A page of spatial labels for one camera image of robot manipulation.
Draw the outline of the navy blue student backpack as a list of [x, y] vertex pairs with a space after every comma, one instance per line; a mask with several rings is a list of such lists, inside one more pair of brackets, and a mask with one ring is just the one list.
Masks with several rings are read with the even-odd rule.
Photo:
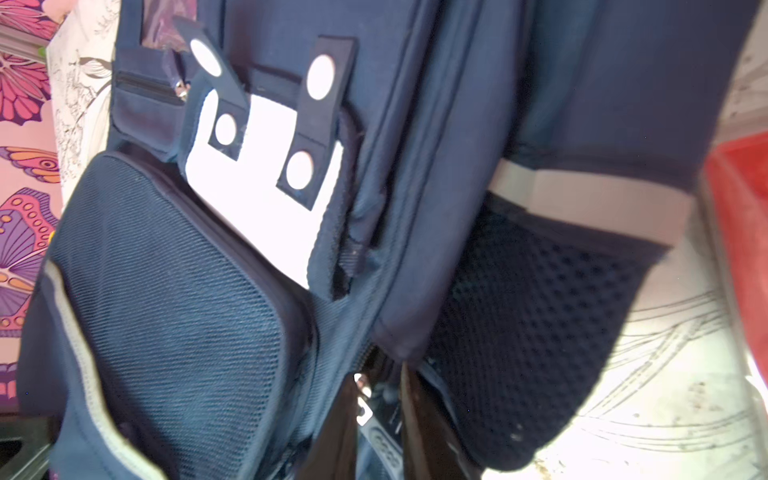
[[106, 148], [40, 263], [55, 479], [300, 479], [339, 387], [405, 479], [401, 367], [480, 469], [595, 387], [683, 234], [755, 1], [120, 8]]

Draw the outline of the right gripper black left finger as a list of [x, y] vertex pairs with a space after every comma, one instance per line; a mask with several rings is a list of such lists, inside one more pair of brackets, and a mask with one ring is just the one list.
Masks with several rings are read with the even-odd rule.
[[347, 374], [334, 398], [299, 478], [354, 480], [358, 449], [358, 394], [353, 374]]

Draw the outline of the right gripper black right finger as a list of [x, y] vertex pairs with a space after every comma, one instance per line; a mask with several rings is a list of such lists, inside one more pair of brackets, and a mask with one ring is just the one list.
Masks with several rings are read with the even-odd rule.
[[401, 367], [400, 400], [405, 479], [480, 478], [451, 424], [424, 390], [419, 375]]

